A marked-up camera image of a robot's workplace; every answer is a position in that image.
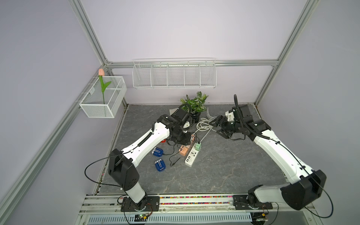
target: mounting plate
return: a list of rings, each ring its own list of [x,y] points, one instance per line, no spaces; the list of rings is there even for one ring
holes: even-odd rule
[[[236,210],[258,210],[258,209],[262,209],[261,207],[259,208],[251,208],[248,204],[247,204],[247,194],[239,194],[239,195],[233,195],[234,198],[234,206]],[[264,203],[266,209],[271,210],[273,209],[273,205],[270,202],[266,202]]]
[[[148,196],[147,199],[147,203],[150,203],[151,206],[153,207],[153,212],[157,212],[159,211],[159,203],[160,201],[160,197],[158,196]],[[122,200],[122,202],[124,202],[124,206],[121,207],[121,211],[122,212],[138,212],[135,210],[134,205],[131,203],[131,199],[128,197],[124,197],[124,199]],[[151,212],[151,206],[150,205],[145,205],[145,209],[142,212]]]

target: robotic arm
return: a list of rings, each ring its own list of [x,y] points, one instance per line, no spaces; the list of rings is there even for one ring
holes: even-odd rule
[[[164,139],[183,145],[190,143],[191,133],[187,131],[193,120],[190,112],[181,109],[184,105],[190,111],[189,104],[182,104],[171,116],[160,116],[152,128],[130,146],[121,151],[114,149],[110,153],[113,157],[109,160],[108,173],[129,195],[138,210],[142,210],[147,203],[147,194],[138,182],[140,176],[136,167],[140,161]]]
[[[263,120],[254,121],[248,106],[238,105],[236,95],[234,101],[235,107],[226,112],[225,117],[218,116],[211,121],[210,125],[220,127],[217,133],[226,139],[231,138],[234,133],[248,136],[275,161],[290,182],[275,186],[255,186],[248,191],[246,199],[237,203],[256,209],[266,202],[278,202],[300,210],[319,198],[326,175],[321,170],[314,171],[296,157]],[[142,210],[147,203],[147,194],[138,182],[136,167],[140,161],[164,139],[183,145],[190,143],[191,133],[187,131],[192,125],[192,118],[190,112],[181,109],[182,106],[184,104],[171,116],[162,115],[136,142],[121,151],[115,149],[110,154],[120,156],[110,158],[108,173],[129,195],[138,210]]]

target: wall-mounted wire shelf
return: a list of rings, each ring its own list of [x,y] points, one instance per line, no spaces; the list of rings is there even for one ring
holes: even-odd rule
[[[215,60],[183,62],[138,62],[132,70],[136,89],[215,88]]]

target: wire mesh basket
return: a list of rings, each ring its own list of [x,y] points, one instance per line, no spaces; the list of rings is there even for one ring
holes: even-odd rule
[[[111,81],[104,91],[104,98],[100,80],[97,78],[80,102],[80,107],[89,118],[114,118],[124,98],[126,85],[123,77],[103,76],[103,81]]]
[[[215,61],[137,63],[132,81],[136,89],[215,88]]]

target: white cable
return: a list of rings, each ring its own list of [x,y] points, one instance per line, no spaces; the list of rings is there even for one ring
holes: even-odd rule
[[[204,140],[204,138],[207,136],[207,134],[208,134],[211,130],[216,131],[216,130],[213,129],[213,126],[209,125],[209,123],[210,123],[211,121],[213,121],[214,119],[216,119],[215,116],[211,116],[211,115],[209,114],[209,108],[207,108],[206,116],[207,116],[207,118],[205,118],[205,117],[200,118],[200,121],[196,124],[197,130],[194,132],[194,133],[196,133],[196,132],[198,132],[198,131],[207,131],[207,130],[208,130],[208,132],[205,134],[205,136],[200,140],[200,143],[202,142],[202,140]]]

